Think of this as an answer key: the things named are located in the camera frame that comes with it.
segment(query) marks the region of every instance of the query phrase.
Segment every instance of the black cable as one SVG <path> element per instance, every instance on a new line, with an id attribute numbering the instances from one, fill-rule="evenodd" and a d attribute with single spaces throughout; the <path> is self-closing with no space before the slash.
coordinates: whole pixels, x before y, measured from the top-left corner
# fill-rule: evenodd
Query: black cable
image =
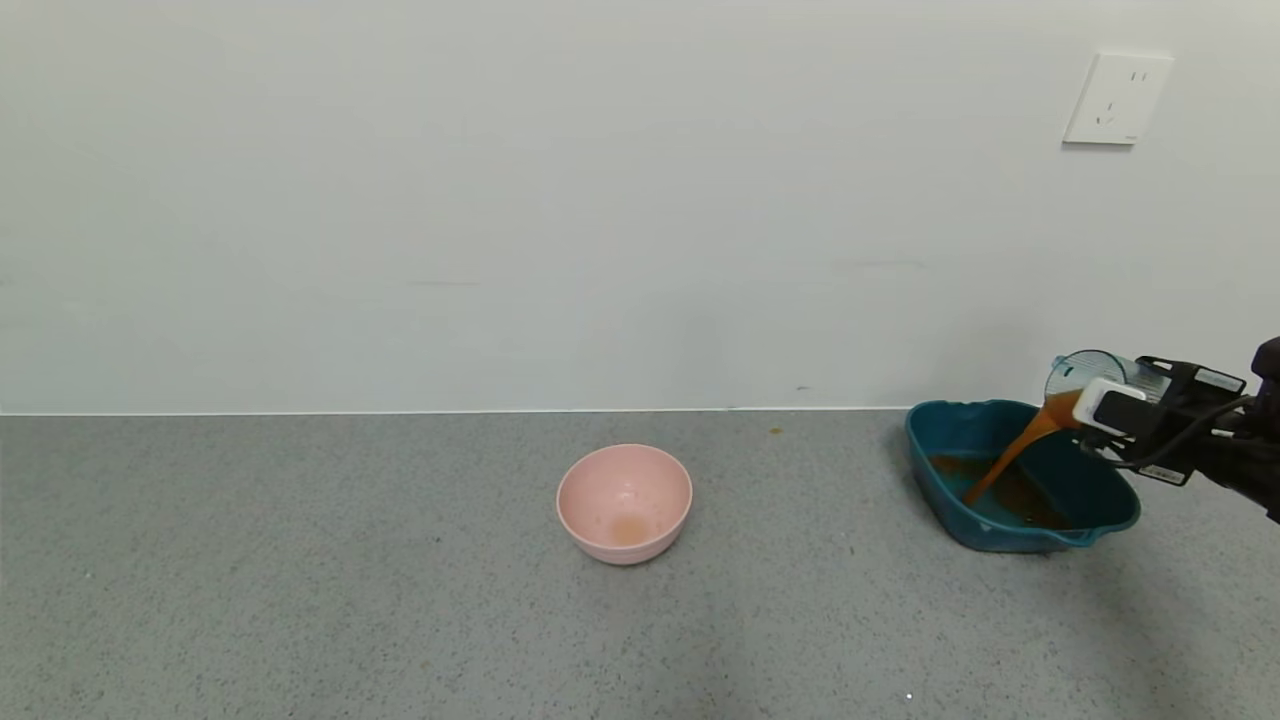
<path id="1" fill-rule="evenodd" d="M 1231 410 L 1235 410 L 1238 407 L 1244 407 L 1245 405 L 1248 405 L 1251 402 L 1253 402 L 1253 396 L 1251 396 L 1251 395 L 1242 395 L 1240 397 L 1236 397 L 1235 400 L 1233 400 L 1233 401 L 1230 401 L 1230 402 L 1228 402 L 1225 405 L 1219 405 L 1217 407 L 1210 410 L 1208 413 L 1201 415 L 1199 418 L 1196 418 L 1192 421 L 1192 424 L 1189 424 L 1185 428 L 1183 428 L 1183 430 L 1180 433 L 1178 433 L 1176 436 L 1174 436 L 1172 438 L 1170 438 L 1169 442 L 1166 442 L 1165 445 L 1160 446 L 1158 450 L 1151 452 L 1146 457 L 1139 457 L 1138 460 L 1126 460 L 1126 461 L 1123 461 L 1123 462 L 1117 462 L 1117 461 L 1114 461 L 1114 460 L 1107 460 L 1107 462 L 1110 462 L 1112 468 L 1119 468 L 1121 470 L 1137 470 L 1138 468 L 1146 468 L 1147 465 L 1157 462 L 1161 457 L 1164 457 L 1164 456 L 1169 455 L 1170 452 L 1172 452 L 1174 450 L 1176 450 L 1180 445 L 1183 445 L 1184 442 L 1187 442 L 1188 439 L 1190 439 L 1192 436 L 1194 436 L 1201 429 L 1203 429 L 1204 425 L 1212 423 L 1213 420 L 1217 420 L 1219 418 L 1221 418 L 1222 415 L 1226 415 Z"/>

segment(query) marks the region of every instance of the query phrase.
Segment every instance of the white wall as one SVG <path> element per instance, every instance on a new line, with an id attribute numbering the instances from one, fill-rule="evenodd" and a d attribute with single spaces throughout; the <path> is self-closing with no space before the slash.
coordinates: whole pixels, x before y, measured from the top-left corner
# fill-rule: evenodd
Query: white wall
<path id="1" fill-rule="evenodd" d="M 0 407 L 1033 398 L 1080 347 L 1247 373 L 1277 38 L 1274 0 L 0 0 Z M 1133 151 L 1059 142 L 1097 50 L 1178 59 Z"/>

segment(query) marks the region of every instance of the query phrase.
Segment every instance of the bowl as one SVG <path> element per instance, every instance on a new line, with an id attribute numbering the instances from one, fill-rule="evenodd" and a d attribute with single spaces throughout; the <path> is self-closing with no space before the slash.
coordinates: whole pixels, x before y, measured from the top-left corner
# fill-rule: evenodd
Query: bowl
<path id="1" fill-rule="evenodd" d="M 1011 400 L 924 402 L 908 413 L 913 475 L 959 543 L 986 552 L 1053 552 L 1088 547 L 1138 521 L 1142 505 L 1129 483 L 1080 451 L 1070 432 L 1032 443 L 1010 468 L 1015 474 L 1006 471 L 973 507 L 960 501 L 1036 413 Z M 1046 518 L 1053 527 L 1044 527 Z"/>
<path id="2" fill-rule="evenodd" d="M 611 565 L 635 565 L 676 542 L 694 503 L 689 471 L 648 445 L 614 445 L 568 469 L 556 511 L 573 542 Z"/>

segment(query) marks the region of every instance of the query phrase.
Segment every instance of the pouring liquid stream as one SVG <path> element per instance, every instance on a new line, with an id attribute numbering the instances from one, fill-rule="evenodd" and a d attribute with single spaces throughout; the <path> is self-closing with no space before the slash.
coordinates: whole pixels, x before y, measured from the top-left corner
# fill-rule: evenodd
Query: pouring liquid stream
<path id="1" fill-rule="evenodd" d="M 973 484 L 968 492 L 964 493 L 961 501 L 973 507 L 974 502 L 982 497 L 991 486 L 1000 478 L 1005 468 L 1018 459 L 1019 455 L 1030 445 L 1044 436 L 1056 433 L 1064 429 L 1075 429 L 1080 427 L 1080 423 L 1071 416 L 1071 410 L 1075 407 L 1075 402 L 1080 398 L 1083 389 L 1073 389 L 1070 392 L 1060 392 L 1057 395 L 1051 395 L 1044 398 L 1044 406 L 1036 413 L 1032 421 L 1027 424 L 1027 429 L 1023 434 L 1018 436 L 1009 448 L 1001 454 L 1000 460 L 991 466 L 991 470 L 980 480 Z"/>

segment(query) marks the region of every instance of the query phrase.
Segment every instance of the blue plastic tub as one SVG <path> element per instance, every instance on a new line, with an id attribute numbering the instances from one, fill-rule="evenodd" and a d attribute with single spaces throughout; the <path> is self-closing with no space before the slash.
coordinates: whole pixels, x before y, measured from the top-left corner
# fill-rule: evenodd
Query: blue plastic tub
<path id="1" fill-rule="evenodd" d="M 932 456 L 995 460 L 1023 432 L 1036 407 L 1011 400 L 924 402 L 906 415 L 911 470 L 929 507 L 951 537 L 986 552 L 1053 552 L 1088 547 L 1138 521 L 1142 506 L 1114 468 L 1080 452 L 1071 433 L 1053 433 L 1023 451 L 1015 464 L 1070 529 L 1028 527 L 988 491 L 973 509 L 960 497 L 977 477 L 947 475 Z"/>

